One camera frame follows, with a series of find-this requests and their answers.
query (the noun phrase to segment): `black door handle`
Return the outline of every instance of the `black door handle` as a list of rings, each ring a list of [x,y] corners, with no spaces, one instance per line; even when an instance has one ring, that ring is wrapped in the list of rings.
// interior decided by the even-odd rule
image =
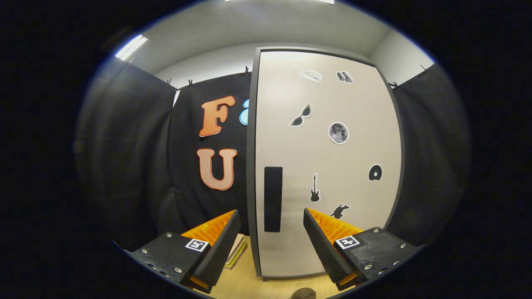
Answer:
[[[264,167],[264,231],[281,231],[282,167]]]

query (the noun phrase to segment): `white wall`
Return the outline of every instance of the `white wall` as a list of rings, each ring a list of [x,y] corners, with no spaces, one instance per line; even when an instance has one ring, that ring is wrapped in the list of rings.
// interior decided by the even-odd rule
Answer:
[[[416,44],[395,30],[390,30],[370,56],[390,83],[402,84],[434,64]]]
[[[188,85],[189,79],[196,83],[229,74],[242,73],[245,71],[246,66],[249,71],[252,71],[255,49],[269,46],[313,47],[347,53],[347,51],[341,49],[302,43],[247,44],[222,48],[194,56],[154,75],[165,82],[172,79],[170,85],[181,88]],[[397,82],[397,84],[404,83],[421,73],[423,69],[420,64],[425,68],[434,64],[434,60],[425,54],[422,49],[393,29],[390,30],[369,58],[363,55],[358,56],[373,61],[388,82]]]
[[[159,73],[154,74],[154,76],[165,82],[167,80],[172,79],[170,85],[177,88],[181,88],[183,86],[188,85],[189,79],[192,79],[192,83],[196,83],[221,76],[226,76],[229,74],[243,73],[246,70],[246,66],[249,68],[249,71],[252,71],[255,49],[257,47],[271,46],[314,47],[330,51],[346,52],[341,49],[302,43],[247,44],[223,48],[198,56],[194,56],[192,58],[176,63],[160,71]],[[369,58],[366,56],[357,56],[369,60]]]

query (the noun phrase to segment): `book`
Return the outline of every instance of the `book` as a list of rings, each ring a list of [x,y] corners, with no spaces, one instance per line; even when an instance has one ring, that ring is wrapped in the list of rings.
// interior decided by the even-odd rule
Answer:
[[[225,268],[231,269],[235,264],[236,260],[242,255],[244,249],[247,247],[246,242],[244,241],[244,235],[238,234],[235,238],[235,242],[231,248],[229,256],[227,257]]]
[[[227,269],[232,269],[235,266],[238,259],[242,256],[242,253],[246,250],[246,248],[247,248],[247,244],[246,242],[243,242],[241,246],[238,248],[235,256],[233,256],[233,259],[229,261],[228,263],[226,263],[223,267]]]

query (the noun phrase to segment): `wooden floor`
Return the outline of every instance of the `wooden floor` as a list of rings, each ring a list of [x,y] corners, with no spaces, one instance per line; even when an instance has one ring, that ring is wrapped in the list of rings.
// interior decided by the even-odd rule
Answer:
[[[250,237],[244,236],[244,239],[247,242],[246,251],[233,269],[223,269],[220,279],[212,287],[211,293],[195,291],[217,299],[291,299],[298,289],[305,287],[316,291],[317,299],[328,298],[340,293],[327,275],[262,281],[262,278],[256,276]]]

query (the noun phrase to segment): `black curtain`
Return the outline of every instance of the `black curtain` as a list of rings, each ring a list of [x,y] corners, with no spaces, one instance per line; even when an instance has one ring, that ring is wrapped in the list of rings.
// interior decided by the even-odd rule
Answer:
[[[183,87],[173,108],[168,138],[170,172],[178,191],[180,218],[187,228],[194,228],[223,213],[238,209],[242,223],[240,233],[249,235],[246,192],[246,142],[247,125],[240,122],[249,99],[251,72],[231,74]],[[212,136],[200,137],[203,127],[202,105],[216,99],[233,96],[235,104],[227,106],[225,122],[217,120],[221,131]],[[219,150],[237,151],[233,159],[233,185],[227,190],[215,190],[202,182],[200,163],[196,151],[209,148],[212,157],[212,175],[223,177]]]
[[[393,90],[403,124],[403,184],[388,230],[414,245],[431,241],[468,183],[471,133],[461,97],[437,64]]]
[[[150,242],[160,219],[177,213],[166,153],[175,93],[113,58],[93,78],[79,114],[74,152],[87,207],[124,249]]]

